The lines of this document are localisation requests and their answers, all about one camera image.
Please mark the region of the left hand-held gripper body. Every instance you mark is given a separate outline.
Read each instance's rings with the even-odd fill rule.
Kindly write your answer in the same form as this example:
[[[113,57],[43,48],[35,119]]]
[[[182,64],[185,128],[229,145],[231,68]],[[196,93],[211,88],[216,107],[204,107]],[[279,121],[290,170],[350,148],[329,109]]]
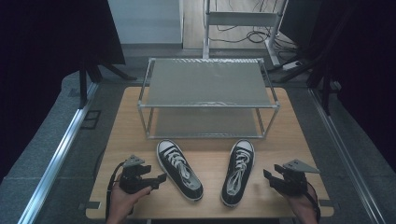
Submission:
[[[134,194],[146,187],[152,187],[152,180],[142,177],[142,175],[150,172],[150,165],[145,165],[144,160],[138,158],[136,155],[132,155],[122,165],[120,188],[128,194]]]

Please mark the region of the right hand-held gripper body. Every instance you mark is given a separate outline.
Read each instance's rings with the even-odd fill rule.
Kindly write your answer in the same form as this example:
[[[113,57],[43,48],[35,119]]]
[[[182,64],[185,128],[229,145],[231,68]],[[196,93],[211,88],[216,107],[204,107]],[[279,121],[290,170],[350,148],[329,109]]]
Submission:
[[[288,196],[298,196],[307,192],[306,173],[319,174],[320,170],[300,160],[292,160],[280,165],[286,169],[276,187]]]

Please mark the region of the black canvas sneaker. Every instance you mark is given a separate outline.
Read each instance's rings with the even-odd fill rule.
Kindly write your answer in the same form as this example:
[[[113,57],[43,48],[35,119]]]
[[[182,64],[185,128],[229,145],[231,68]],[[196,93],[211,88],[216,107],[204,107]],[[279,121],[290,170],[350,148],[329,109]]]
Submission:
[[[184,197],[194,202],[202,199],[203,185],[175,142],[162,140],[157,145],[157,159]]]
[[[254,146],[248,140],[237,141],[230,153],[221,200],[228,207],[237,206],[245,192],[255,161]]]

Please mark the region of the grey metal shoe rack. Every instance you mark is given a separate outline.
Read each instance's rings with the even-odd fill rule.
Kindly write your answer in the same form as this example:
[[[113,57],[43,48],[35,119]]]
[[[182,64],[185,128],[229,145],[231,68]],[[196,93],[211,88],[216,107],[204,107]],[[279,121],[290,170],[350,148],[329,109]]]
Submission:
[[[264,138],[280,104],[264,59],[151,59],[137,109],[146,137]]]

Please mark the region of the person's right hand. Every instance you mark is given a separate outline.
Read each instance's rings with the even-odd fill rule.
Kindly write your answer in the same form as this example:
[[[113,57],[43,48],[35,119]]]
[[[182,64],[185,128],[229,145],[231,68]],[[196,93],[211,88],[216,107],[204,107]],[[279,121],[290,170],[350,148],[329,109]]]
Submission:
[[[315,207],[315,204],[318,203],[318,197],[315,189],[310,184],[307,185],[307,193],[309,197],[305,195],[288,196],[286,194],[283,194],[283,197],[301,224],[318,224],[318,213]]]

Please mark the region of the person's left hand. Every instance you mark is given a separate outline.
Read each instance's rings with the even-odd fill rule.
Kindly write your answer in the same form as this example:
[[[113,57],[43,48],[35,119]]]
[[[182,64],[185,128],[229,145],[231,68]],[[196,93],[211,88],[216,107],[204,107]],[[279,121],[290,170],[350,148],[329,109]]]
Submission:
[[[106,224],[124,224],[126,218],[137,204],[137,202],[149,195],[152,187],[146,187],[137,193],[128,194],[123,191],[120,184],[116,182],[111,190],[109,213]]]

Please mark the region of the black tape strip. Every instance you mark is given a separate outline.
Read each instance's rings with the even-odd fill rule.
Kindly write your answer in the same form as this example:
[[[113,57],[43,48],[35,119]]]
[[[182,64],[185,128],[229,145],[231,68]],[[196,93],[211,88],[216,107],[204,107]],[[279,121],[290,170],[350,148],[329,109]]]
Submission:
[[[333,209],[339,208],[339,204],[333,202],[332,200],[319,199],[318,202],[322,207],[332,207]]]
[[[87,202],[87,203],[80,203],[78,205],[78,210],[86,210],[86,209],[99,209],[101,206],[100,202]]]

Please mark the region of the black tripod stand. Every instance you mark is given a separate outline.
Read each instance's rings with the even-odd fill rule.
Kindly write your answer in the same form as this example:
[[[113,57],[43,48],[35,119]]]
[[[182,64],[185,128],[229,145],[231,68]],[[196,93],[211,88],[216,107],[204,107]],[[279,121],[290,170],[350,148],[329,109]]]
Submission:
[[[312,73],[309,75],[306,81],[306,85],[308,88],[312,89],[315,88],[319,83],[322,84],[320,105],[324,110],[324,112],[327,115],[330,115],[330,108],[329,108],[330,94],[335,93],[335,90],[333,90],[331,87],[332,77],[330,74],[329,56],[330,56],[330,50],[323,49],[315,59],[309,61],[308,63],[298,66],[290,74],[275,79],[274,82],[286,83],[292,80],[293,78],[301,75],[302,73],[307,72],[308,70],[312,70]]]
[[[93,83],[99,83],[103,79],[102,74],[99,70],[100,65],[123,79],[136,80],[136,77],[127,75],[115,65],[105,62],[101,59],[82,59],[80,61],[78,70],[80,92],[79,109],[84,108],[85,105],[88,103],[87,77],[89,77]]]

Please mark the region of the white power strip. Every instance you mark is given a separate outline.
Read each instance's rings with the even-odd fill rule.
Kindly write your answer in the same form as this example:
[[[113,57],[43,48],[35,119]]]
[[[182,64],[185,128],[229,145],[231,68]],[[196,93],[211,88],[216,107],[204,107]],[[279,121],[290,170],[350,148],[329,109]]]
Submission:
[[[302,65],[302,63],[300,61],[294,61],[294,62],[291,62],[291,63],[284,64],[282,66],[282,69],[284,71],[289,71],[289,70],[295,69],[295,68],[297,68],[297,67],[299,67],[301,65]]]

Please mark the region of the black curtain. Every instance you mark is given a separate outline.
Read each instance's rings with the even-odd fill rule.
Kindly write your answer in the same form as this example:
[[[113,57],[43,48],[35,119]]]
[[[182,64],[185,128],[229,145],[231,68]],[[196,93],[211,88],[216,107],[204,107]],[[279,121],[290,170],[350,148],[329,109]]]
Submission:
[[[83,62],[124,63],[109,0],[0,0],[0,183]]]
[[[289,0],[280,31],[313,60],[348,10],[326,63],[338,99],[396,172],[396,0]]]

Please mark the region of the white metal stand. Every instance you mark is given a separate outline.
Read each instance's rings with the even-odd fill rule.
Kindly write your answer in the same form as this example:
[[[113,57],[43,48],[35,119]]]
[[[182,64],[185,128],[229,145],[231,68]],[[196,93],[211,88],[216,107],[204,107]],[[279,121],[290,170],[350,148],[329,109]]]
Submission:
[[[274,44],[287,3],[288,0],[284,0],[278,12],[224,12],[212,11],[210,0],[205,0],[203,58],[209,58],[209,29],[212,25],[270,27],[270,37],[264,43],[273,66],[279,67],[280,62],[276,56]]]

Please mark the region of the aluminium floor rail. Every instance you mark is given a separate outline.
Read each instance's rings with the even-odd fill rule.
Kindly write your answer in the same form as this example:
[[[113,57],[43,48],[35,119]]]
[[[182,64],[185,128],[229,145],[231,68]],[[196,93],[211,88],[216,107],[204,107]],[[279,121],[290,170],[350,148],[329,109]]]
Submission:
[[[89,86],[86,104],[82,108],[79,108],[71,119],[63,138],[49,161],[49,165],[36,186],[29,203],[25,206],[18,224],[34,224],[41,208],[50,194],[50,190],[55,182],[56,176],[62,168],[68,151],[78,134],[78,129],[88,113],[98,88],[99,85],[96,83],[92,83]]]
[[[351,155],[348,152],[347,146],[345,145],[340,133],[338,132],[335,124],[332,121],[331,116],[321,106],[319,96],[314,90],[308,90],[309,95],[313,99],[314,105],[318,111],[318,114],[324,123],[327,132],[335,146],[335,149],[343,163],[349,178],[361,199],[362,205],[371,220],[372,224],[387,224],[384,216],[375,200],[373,193],[369,190],[366,181],[364,180],[361,172],[357,165],[353,161]]]

